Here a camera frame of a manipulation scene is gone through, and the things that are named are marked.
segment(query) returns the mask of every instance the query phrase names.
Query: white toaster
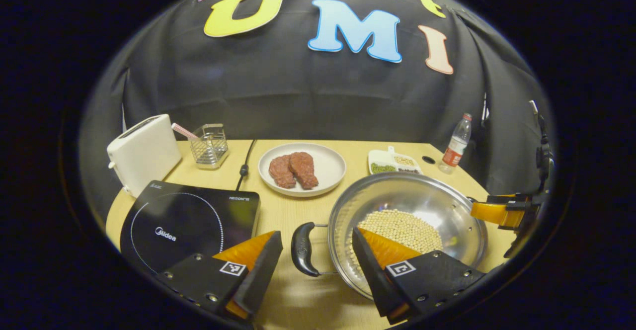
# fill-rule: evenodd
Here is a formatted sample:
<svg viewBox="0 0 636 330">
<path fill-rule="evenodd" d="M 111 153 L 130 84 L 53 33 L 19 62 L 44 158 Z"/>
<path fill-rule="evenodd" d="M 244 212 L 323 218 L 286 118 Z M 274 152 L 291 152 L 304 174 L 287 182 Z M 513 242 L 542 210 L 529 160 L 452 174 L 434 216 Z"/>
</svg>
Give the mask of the white toaster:
<svg viewBox="0 0 636 330">
<path fill-rule="evenodd" d="M 133 197 L 152 180 L 163 180 L 181 153 L 168 114 L 149 117 L 117 137 L 106 147 L 123 189 Z"/>
</svg>

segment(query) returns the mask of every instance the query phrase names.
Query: pot handle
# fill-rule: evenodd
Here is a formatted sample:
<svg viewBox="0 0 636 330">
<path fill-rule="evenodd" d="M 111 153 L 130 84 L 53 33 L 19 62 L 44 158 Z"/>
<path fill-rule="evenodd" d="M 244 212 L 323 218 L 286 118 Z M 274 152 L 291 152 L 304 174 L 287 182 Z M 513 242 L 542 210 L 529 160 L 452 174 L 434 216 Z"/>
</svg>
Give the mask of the pot handle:
<svg viewBox="0 0 636 330">
<path fill-rule="evenodd" d="M 338 274 L 334 271 L 321 273 L 312 265 L 312 244 L 309 241 L 309 232 L 316 227 L 327 227 L 326 224 L 315 224 L 308 222 L 296 228 L 291 236 L 291 260 L 296 269 L 309 276 L 319 276 L 323 274 Z"/>
</svg>

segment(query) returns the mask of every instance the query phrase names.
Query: induction cooktop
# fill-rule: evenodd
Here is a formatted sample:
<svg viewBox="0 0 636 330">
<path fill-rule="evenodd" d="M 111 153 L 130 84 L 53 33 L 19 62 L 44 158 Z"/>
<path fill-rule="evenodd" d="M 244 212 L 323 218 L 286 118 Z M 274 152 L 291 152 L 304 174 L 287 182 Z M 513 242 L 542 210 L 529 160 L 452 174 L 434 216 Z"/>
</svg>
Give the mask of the induction cooktop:
<svg viewBox="0 0 636 330">
<path fill-rule="evenodd" d="M 121 230 L 121 254 L 141 271 L 157 274 L 184 258 L 215 255 L 254 236 L 256 192 L 151 181 Z"/>
</svg>

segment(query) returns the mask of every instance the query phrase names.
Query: letter m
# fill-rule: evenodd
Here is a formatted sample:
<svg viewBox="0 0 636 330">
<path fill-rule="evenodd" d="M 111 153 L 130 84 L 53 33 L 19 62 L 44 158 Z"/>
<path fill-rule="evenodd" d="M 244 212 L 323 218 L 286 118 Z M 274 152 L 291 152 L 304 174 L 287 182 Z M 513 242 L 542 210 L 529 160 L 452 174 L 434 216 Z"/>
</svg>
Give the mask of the letter m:
<svg viewBox="0 0 636 330">
<path fill-rule="evenodd" d="M 391 13 L 375 10 L 360 21 L 349 6 L 336 0 L 314 0 L 314 6 L 320 8 L 318 35 L 307 43 L 314 51 L 338 52 L 342 43 L 336 38 L 336 32 L 345 37 L 352 52 L 357 53 L 373 35 L 373 44 L 366 52 L 379 60 L 399 63 L 402 55 L 398 52 L 396 27 L 399 18 Z"/>
</svg>

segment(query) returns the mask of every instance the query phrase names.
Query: plastic bottle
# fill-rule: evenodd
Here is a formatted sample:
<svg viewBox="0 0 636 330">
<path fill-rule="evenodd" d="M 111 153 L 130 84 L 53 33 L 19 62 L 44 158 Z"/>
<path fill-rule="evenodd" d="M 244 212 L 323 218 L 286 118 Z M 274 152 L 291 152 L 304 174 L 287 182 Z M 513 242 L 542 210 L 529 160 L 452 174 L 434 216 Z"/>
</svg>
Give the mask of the plastic bottle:
<svg viewBox="0 0 636 330">
<path fill-rule="evenodd" d="M 444 157 L 439 163 L 439 169 L 443 173 L 453 173 L 455 171 L 459 160 L 464 155 L 464 149 L 468 145 L 468 140 L 471 138 L 471 121 L 472 117 L 469 113 L 464 113 L 464 117 L 455 126 L 453 136 L 450 138 L 448 148 L 444 153 Z"/>
</svg>

